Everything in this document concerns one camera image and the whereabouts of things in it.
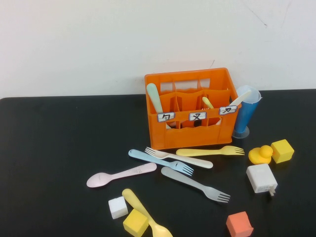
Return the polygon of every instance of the white cube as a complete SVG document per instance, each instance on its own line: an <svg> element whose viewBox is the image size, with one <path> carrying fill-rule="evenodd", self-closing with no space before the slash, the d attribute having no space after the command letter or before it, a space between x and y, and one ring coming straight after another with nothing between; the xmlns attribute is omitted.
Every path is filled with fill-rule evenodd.
<svg viewBox="0 0 316 237"><path fill-rule="evenodd" d="M272 196L274 195L277 181L268 164L249 166L246 173L255 193L269 191Z"/></svg>
<svg viewBox="0 0 316 237"><path fill-rule="evenodd" d="M118 197L118 198L109 200L109 207L110 207L110 212L113 219L116 219L128 214L124 197Z"/></svg>

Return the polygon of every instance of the orange plastic crate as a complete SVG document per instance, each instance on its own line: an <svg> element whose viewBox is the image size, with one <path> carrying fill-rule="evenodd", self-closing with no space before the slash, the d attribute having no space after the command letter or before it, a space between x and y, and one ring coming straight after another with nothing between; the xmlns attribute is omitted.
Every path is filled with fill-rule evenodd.
<svg viewBox="0 0 316 237"><path fill-rule="evenodd" d="M210 79L209 87L202 87L201 80ZM178 89L178 81L197 80L197 88ZM161 83L171 82L172 90L160 90ZM151 146L153 149L169 149L232 142L232 133L238 110L226 115L220 115L220 107L230 104L230 100L237 98L232 79L226 68L198 70L188 72L150 74L145 76L145 86L154 83L158 89L164 113L174 112L175 117L168 121L159 122L158 114L146 91L147 113ZM202 97L205 96L214 106L206 109ZM199 125L190 121L196 113L206 112L206 118ZM167 124L176 124L173 129L166 129Z"/></svg>

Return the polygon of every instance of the cutlery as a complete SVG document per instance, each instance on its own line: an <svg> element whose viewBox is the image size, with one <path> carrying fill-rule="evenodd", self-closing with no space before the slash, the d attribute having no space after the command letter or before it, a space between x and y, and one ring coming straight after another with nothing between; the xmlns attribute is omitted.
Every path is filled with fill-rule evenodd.
<svg viewBox="0 0 316 237"><path fill-rule="evenodd" d="M145 209L145 207L142 205L140 200L131 189L124 189L122 192L122 196L134 209L138 210L140 213L148 218L149 225L153 230L153 237L172 237L172 234L166 227L158 225L153 220L153 218L150 216L148 211Z"/></svg>
<svg viewBox="0 0 316 237"><path fill-rule="evenodd" d="M208 100L207 97L203 97L202 101L208 106L208 108L213 109L214 106L211 104L211 102Z"/></svg>
<svg viewBox="0 0 316 237"><path fill-rule="evenodd" d="M157 165L155 163L148 163L117 174L97 173L88 179L87 186L89 188L97 188L108 184L110 181L114 179L148 173L156 169Z"/></svg>
<svg viewBox="0 0 316 237"><path fill-rule="evenodd" d="M233 102L230 103L229 106L238 106L242 101L244 101L245 99L247 99L247 97L251 94L251 90L246 91L245 93L243 93L241 96L237 97L236 100L234 100ZM220 125L222 122L222 119L220 119L216 125Z"/></svg>
<svg viewBox="0 0 316 237"><path fill-rule="evenodd" d="M141 152L141 151L138 151L138 150L135 150L135 149L132 149L128 152L129 156L130 157L134 157L134 158L137 158L137 159L142 159L142 160L145 160L145 161L149 161L149 162L153 162L153 163L156 163L156 164L161 164L161 165L164 165L164 166L168 166L174 170L177 170L179 172L182 172L184 174L187 174L187 175L192 175L193 174L193 169L191 167L189 167L188 165L182 163L182 162L179 162L179 161L174 161L174 162L167 162L167 161L164 161L164 160L161 160L161 159L158 159L156 157L153 157L153 156L150 156L144 152Z"/></svg>
<svg viewBox="0 0 316 237"><path fill-rule="evenodd" d="M153 83L149 83L146 87L147 89L147 93L154 105L154 108L156 110L156 113L157 114L161 114L163 113L163 110L162 110L162 106L161 106L161 101L160 101L160 98L159 98L159 94L158 94L158 90L157 90L157 87L155 84ZM166 128L167 129L171 129L171 127L166 124Z"/></svg>
<svg viewBox="0 0 316 237"><path fill-rule="evenodd" d="M145 152L151 156L158 158L158 159L173 158L173 159L177 159L177 160L180 160L180 161L183 161L183 162L186 162L189 164L194 164L196 166L200 166L200 167L207 168L207 169L210 169L213 167L213 163L210 161L207 161L207 160L178 156L178 155L167 153L167 152L157 151L157 150L154 150L154 149L149 148L149 147L147 147L145 149Z"/></svg>
<svg viewBox="0 0 316 237"><path fill-rule="evenodd" d="M167 176L171 179L177 180L181 183L184 183L184 184L187 184L187 185L190 185L192 187L202 190L204 194L211 200L219 201L219 202L228 202L231 197L230 195L222 193L221 191L218 191L217 189L202 185L198 183L197 181L194 181L193 179L190 179L187 176L170 169L169 167L163 167L161 169L161 173L164 176Z"/></svg>
<svg viewBox="0 0 316 237"><path fill-rule="evenodd" d="M208 155L244 155L245 151L243 148L234 146L224 146L219 150L200 150L200 149L178 149L176 152L179 156L184 157L197 157L197 156L208 156Z"/></svg>

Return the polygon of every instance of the pink block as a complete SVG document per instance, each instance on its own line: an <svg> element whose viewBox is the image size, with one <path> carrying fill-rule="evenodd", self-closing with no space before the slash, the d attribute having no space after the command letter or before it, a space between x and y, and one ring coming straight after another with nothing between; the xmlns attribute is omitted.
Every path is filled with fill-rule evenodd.
<svg viewBox="0 0 316 237"><path fill-rule="evenodd" d="M247 237L253 231L245 211L229 215L226 225L232 237Z"/></svg>

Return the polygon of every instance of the white label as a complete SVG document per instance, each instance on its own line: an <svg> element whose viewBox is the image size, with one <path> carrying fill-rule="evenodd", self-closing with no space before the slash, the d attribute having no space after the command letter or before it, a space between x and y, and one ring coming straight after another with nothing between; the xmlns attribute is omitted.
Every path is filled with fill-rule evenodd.
<svg viewBox="0 0 316 237"><path fill-rule="evenodd" d="M170 119L174 119L175 114L172 113L163 113L163 114L158 114L158 122L165 122Z"/></svg>
<svg viewBox="0 0 316 237"><path fill-rule="evenodd" d="M220 107L219 108L219 115L231 114L231 113L235 113L236 111L237 111L236 105Z"/></svg>
<svg viewBox="0 0 316 237"><path fill-rule="evenodd" d="M206 112L190 113L190 121L201 120L206 118Z"/></svg>

